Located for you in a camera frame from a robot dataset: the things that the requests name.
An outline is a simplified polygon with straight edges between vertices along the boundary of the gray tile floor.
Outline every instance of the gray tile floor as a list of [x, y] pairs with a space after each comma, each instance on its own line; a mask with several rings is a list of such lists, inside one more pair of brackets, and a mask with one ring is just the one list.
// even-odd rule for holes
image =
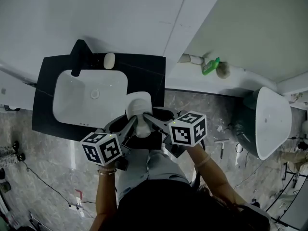
[[[240, 154], [236, 153], [236, 139], [231, 131], [225, 130], [235, 103], [236, 99], [232, 97], [188, 92], [166, 91], [165, 96], [166, 107], [195, 110], [207, 115], [206, 150], [226, 173], [235, 190], [248, 202], [256, 198], [264, 209], [282, 189], [282, 164], [276, 160], [278, 151], [266, 161], [247, 155], [245, 150]], [[292, 109], [292, 115], [293, 126], [290, 136], [295, 136], [300, 131], [305, 112]], [[77, 142], [32, 131], [31, 116], [31, 112], [24, 110], [14, 114], [0, 113], [1, 145], [19, 140], [21, 150], [26, 154], [25, 162], [28, 166], [69, 202], [79, 202], [79, 193], [76, 190], [82, 191], [82, 202], [95, 202], [98, 185], [96, 165], [87, 162]], [[215, 144], [214, 141], [227, 138], [230, 142], [225, 144], [223, 160], [219, 161], [221, 145]], [[286, 141], [283, 146], [290, 150], [295, 144], [296, 142]], [[186, 177], [191, 180], [193, 163], [188, 155], [184, 153], [180, 158], [173, 160], [177, 161]], [[39, 181], [32, 172], [27, 172], [23, 163], [9, 166], [5, 171], [12, 190], [5, 193], [4, 198], [17, 223], [29, 225], [28, 212], [31, 211], [55, 231], [89, 230], [95, 217], [94, 204], [83, 204], [83, 212], [70, 209], [64, 199]], [[273, 216], [276, 215], [279, 206], [273, 208]]]

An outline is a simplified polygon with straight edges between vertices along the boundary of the faucet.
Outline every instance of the faucet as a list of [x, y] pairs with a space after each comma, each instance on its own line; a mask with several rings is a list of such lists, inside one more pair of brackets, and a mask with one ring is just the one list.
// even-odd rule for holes
[[92, 52], [84, 40], [78, 39], [75, 43], [71, 56], [71, 75], [78, 77], [83, 66], [87, 66], [90, 63], [90, 57]]

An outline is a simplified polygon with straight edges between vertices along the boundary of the electrical wire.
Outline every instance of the electrical wire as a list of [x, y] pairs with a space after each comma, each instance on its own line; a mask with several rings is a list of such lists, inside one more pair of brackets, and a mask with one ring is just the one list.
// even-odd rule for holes
[[283, 145], [281, 145], [281, 148], [282, 148], [283, 152], [285, 152], [285, 149], [284, 149]]
[[242, 150], [241, 150], [240, 152], [237, 151], [236, 148], [237, 148], [237, 146], [238, 146], [239, 144], [240, 144], [240, 143], [237, 143], [236, 146], [235, 146], [235, 151], [236, 151], [236, 153], [241, 153], [241, 152], [244, 150], [244, 148], [242, 147]]
[[82, 203], [83, 202], [79, 202], [79, 203], [76, 204], [77, 210], [79, 210], [79, 208], [81, 208], [82, 211], [85, 211], [90, 216], [90, 219], [94, 219], [94, 217], [89, 213], [89, 211], [87, 211], [84, 207], [79, 205], [79, 204], [82, 204]]
[[287, 167], [288, 167], [288, 169], [292, 172], [292, 173], [294, 173], [290, 168], [289, 168], [289, 164], [287, 163]]
[[239, 187], [239, 186], [242, 185], [245, 181], [247, 181], [250, 177], [252, 177], [252, 176], [256, 173], [256, 171], [257, 171], [265, 162], [266, 162], [266, 160], [264, 160], [264, 161], [255, 169], [255, 171], [254, 171], [249, 177], [247, 177], [246, 179], [244, 179], [243, 181], [241, 181], [241, 183], [237, 184], [235, 187], [233, 187], [233, 189]]
[[296, 147], [298, 146], [298, 144], [299, 144], [299, 142], [295, 144], [295, 147], [293, 149], [294, 151], [295, 151]]
[[246, 155], [246, 159], [245, 159], [245, 167], [246, 167], [246, 165], [247, 165], [247, 157], [248, 157], [248, 154], [249, 154], [249, 152], [247, 152], [247, 155]]
[[302, 140], [303, 138], [302, 137], [298, 137], [298, 135], [299, 135], [299, 132], [296, 133], [295, 136], [288, 138], [288, 140], [297, 140], [297, 139], [301, 139]]
[[22, 161], [22, 162], [25, 164], [27, 172], [31, 171], [33, 174], [35, 174], [36, 177], [39, 178], [45, 185], [47, 185], [48, 187], [50, 187], [51, 189], [53, 189], [56, 193], [58, 193], [58, 194], [67, 202], [68, 207], [71, 207], [70, 203], [67, 201], [67, 199], [65, 199], [65, 198], [62, 196], [61, 193], [59, 193], [59, 192], [58, 192], [57, 190], [55, 190], [52, 186], [48, 185], [44, 180], [42, 180], [42, 179], [37, 175], [37, 173], [35, 173], [32, 169], [30, 169], [30, 168], [28, 167], [28, 165], [27, 165], [24, 161]]
[[283, 176], [283, 178], [282, 178], [282, 188], [284, 188], [284, 184], [283, 184], [283, 182], [285, 181], [285, 179], [284, 179], [284, 176]]
[[286, 190], [286, 188], [288, 187], [288, 185], [290, 184], [290, 182], [293, 180], [294, 175], [291, 177], [291, 179], [289, 180], [288, 184], [285, 186], [285, 188], [281, 191], [281, 193], [278, 195], [278, 197], [275, 199], [275, 201], [267, 208], [266, 212], [274, 205], [274, 203], [276, 203], [276, 201], [279, 199], [279, 197], [283, 194], [283, 192]]
[[79, 205], [79, 204], [84, 204], [84, 203], [91, 203], [91, 204], [96, 204], [96, 202], [91, 202], [91, 201], [85, 201], [85, 202], [79, 202], [79, 203], [77, 203], [77, 205]]

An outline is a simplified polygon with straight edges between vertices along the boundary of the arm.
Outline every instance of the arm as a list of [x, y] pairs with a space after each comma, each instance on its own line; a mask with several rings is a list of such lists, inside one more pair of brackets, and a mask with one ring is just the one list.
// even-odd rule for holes
[[[115, 168], [114, 165], [108, 165], [108, 170]], [[100, 169], [101, 173], [108, 173], [104, 168]], [[102, 223], [111, 218], [116, 213], [116, 192], [115, 192], [115, 174], [102, 176], [100, 175], [96, 193], [96, 213], [90, 231], [98, 231]]]
[[[186, 147], [186, 150], [195, 165], [200, 164], [208, 156], [199, 144], [195, 147]], [[232, 204], [242, 205], [246, 203], [230, 186], [221, 168], [211, 158], [198, 170], [214, 196]]]

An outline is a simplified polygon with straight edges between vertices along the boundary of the black countertop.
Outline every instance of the black countertop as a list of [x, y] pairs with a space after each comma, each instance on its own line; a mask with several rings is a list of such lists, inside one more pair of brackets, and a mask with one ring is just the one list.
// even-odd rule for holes
[[[105, 70], [105, 53], [93, 54], [91, 66], [82, 69]], [[117, 54], [112, 70], [123, 72], [128, 79], [127, 94], [146, 91], [151, 95], [152, 106], [164, 106], [166, 59], [160, 56]], [[58, 76], [72, 69], [70, 55], [45, 57], [35, 92], [32, 129], [69, 140], [81, 141], [97, 128], [89, 128], [56, 120], [52, 112], [53, 96]]]

